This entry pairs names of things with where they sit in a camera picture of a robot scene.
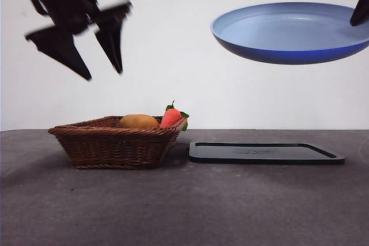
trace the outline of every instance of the black tray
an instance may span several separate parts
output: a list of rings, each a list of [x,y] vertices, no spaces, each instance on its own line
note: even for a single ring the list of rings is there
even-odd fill
[[[345,158],[306,143],[193,142],[192,162],[215,164],[343,164]]]

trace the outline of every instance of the gray table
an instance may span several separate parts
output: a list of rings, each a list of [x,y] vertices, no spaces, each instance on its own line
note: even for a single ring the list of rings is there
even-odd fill
[[[306,142],[346,164],[195,164],[191,141]],[[189,130],[149,171],[71,169],[46,130],[2,132],[1,241],[368,246],[369,131]]]

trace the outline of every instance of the wicker basket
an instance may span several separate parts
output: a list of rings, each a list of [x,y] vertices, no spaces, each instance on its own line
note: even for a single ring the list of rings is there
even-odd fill
[[[121,116],[56,126],[48,130],[72,161],[72,168],[157,168],[186,124],[166,128],[117,128]],[[162,116],[155,116],[161,122]]]

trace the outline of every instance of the blue frying pan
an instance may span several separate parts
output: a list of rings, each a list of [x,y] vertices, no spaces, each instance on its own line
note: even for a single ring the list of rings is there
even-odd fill
[[[212,22],[217,41],[241,57],[302,65],[351,56],[369,46],[369,20],[350,24],[354,9],[287,2],[245,7]]]

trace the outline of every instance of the tray rim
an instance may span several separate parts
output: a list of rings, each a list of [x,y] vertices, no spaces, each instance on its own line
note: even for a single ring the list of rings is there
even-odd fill
[[[233,12],[238,11],[238,10],[248,9],[248,8],[252,8],[252,7],[269,6],[269,5],[282,5],[282,4],[313,4],[313,5],[336,6],[336,7],[343,7],[343,8],[351,9],[352,12],[354,11],[354,8],[349,7],[349,6],[332,4],[332,3],[323,3],[323,2],[298,2],[298,1],[291,1],[291,2],[263,3],[263,4],[258,4],[258,5],[240,7],[240,8],[237,8],[237,9],[234,9],[234,10],[231,10],[231,11],[228,11],[226,13],[223,13],[220,16],[217,16],[215,19],[212,20],[212,22],[210,24],[210,30],[212,31],[213,36],[215,36],[217,39],[222,40],[222,41],[224,41],[226,43],[232,44],[232,45],[237,46],[237,47],[242,47],[242,48],[247,48],[247,49],[253,49],[253,50],[262,50],[262,51],[275,51],[275,52],[314,52],[314,51],[328,51],[328,50],[342,49],[342,48],[345,48],[345,47],[353,47],[353,46],[358,46],[360,44],[369,43],[369,36],[368,36],[367,39],[358,41],[358,42],[353,43],[353,44],[347,44],[347,45],[341,46],[341,47],[319,48],[319,49],[312,49],[312,50],[288,50],[288,49],[286,49],[286,50],[274,50],[274,49],[267,49],[267,48],[255,48],[255,47],[243,46],[241,44],[236,44],[236,43],[233,43],[233,42],[224,40],[221,36],[219,36],[219,34],[214,29],[214,23],[219,18],[221,18],[222,16],[224,16],[226,14],[230,14],[230,13],[233,13]]]
[[[257,147],[257,145],[261,146],[269,146],[269,147],[306,147],[324,156],[328,157],[327,159],[317,160],[317,159],[273,159],[273,158],[251,158],[251,159],[242,159],[242,158],[199,158],[191,155],[191,152],[194,153],[197,147],[197,144],[205,143],[205,144],[218,144],[220,145],[250,145],[253,147]],[[335,164],[344,164],[345,157],[336,154],[332,151],[326,151],[321,149],[319,146],[312,143],[305,142],[206,142],[206,141],[198,141],[191,142],[189,148],[189,160],[197,163],[212,163],[212,164],[302,164],[302,165],[335,165]]]

